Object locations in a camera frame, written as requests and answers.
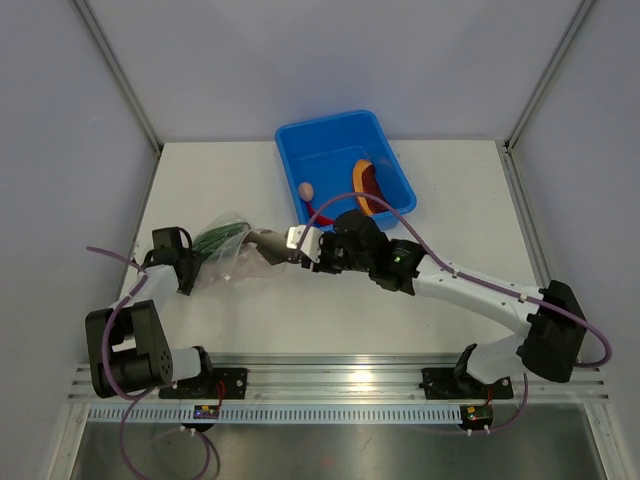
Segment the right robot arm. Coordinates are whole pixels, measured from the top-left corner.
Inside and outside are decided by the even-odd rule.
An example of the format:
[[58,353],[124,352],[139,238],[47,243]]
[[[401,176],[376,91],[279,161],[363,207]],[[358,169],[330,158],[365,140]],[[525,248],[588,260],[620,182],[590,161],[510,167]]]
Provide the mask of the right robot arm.
[[302,266],[314,272],[363,272],[384,290],[442,300],[509,330],[503,339],[467,346],[452,367],[424,369],[427,398],[505,399],[502,381],[523,373],[571,379],[586,329],[568,285],[524,287],[465,273],[418,242],[389,238],[357,210],[339,216],[330,231],[300,226],[292,234]]

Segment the red fake chili pepper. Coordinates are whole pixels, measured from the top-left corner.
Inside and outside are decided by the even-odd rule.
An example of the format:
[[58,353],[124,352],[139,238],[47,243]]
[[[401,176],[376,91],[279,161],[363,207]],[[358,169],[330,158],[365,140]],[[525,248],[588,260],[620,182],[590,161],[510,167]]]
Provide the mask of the red fake chili pepper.
[[316,210],[313,208],[310,201],[305,201],[305,206],[307,212],[309,214],[309,218],[314,217],[314,225],[317,227],[330,227],[334,224],[334,220],[332,218],[328,218],[324,215],[318,214]]

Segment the fake steak slice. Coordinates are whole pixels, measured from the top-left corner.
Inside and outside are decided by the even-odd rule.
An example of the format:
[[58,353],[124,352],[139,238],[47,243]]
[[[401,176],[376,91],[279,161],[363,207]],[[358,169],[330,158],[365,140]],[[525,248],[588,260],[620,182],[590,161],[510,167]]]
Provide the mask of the fake steak slice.
[[[375,166],[369,160],[359,159],[355,163],[352,171],[352,186],[355,193],[367,193],[382,201],[386,201],[376,178]],[[368,216],[387,211],[385,206],[368,197],[358,196],[356,201],[360,211]]]

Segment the grey fake fish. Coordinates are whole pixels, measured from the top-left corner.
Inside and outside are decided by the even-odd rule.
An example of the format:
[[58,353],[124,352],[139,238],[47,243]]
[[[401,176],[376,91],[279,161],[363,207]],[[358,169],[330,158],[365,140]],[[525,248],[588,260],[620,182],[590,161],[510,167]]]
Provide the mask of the grey fake fish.
[[269,229],[250,230],[243,240],[253,245],[271,266],[289,263],[293,250],[287,246],[287,235]]

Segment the clear zip top bag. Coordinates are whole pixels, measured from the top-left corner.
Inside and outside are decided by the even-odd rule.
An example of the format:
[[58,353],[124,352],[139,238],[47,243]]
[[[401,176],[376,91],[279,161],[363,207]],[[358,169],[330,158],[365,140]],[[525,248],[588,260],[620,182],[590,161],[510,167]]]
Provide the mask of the clear zip top bag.
[[247,222],[249,228],[226,241],[213,255],[208,258],[203,256],[203,263],[196,280],[197,288],[204,289],[225,282],[246,279],[270,278],[285,271],[286,263],[271,266],[253,245],[243,243],[244,237],[250,230],[263,228],[252,226],[237,212],[231,211],[220,215],[195,238],[207,230],[234,222]]

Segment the fake egg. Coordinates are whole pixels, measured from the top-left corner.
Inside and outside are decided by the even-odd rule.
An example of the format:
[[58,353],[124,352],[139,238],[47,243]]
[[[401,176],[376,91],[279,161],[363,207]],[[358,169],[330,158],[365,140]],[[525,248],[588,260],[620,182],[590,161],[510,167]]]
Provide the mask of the fake egg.
[[314,197],[314,188],[308,182],[302,182],[298,186],[299,197],[305,201],[310,202]]

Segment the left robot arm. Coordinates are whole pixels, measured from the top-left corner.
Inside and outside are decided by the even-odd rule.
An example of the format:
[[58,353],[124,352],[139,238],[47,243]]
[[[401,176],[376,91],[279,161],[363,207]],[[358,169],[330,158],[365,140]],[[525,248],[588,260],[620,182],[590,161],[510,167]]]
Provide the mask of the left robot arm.
[[169,398],[203,398],[215,388],[216,374],[201,346],[169,346],[160,313],[175,294],[192,293],[202,256],[182,227],[152,232],[152,249],[143,261],[103,248],[92,253],[136,270],[136,281],[118,301],[85,318],[91,382],[100,398],[134,400],[146,390],[169,389]]

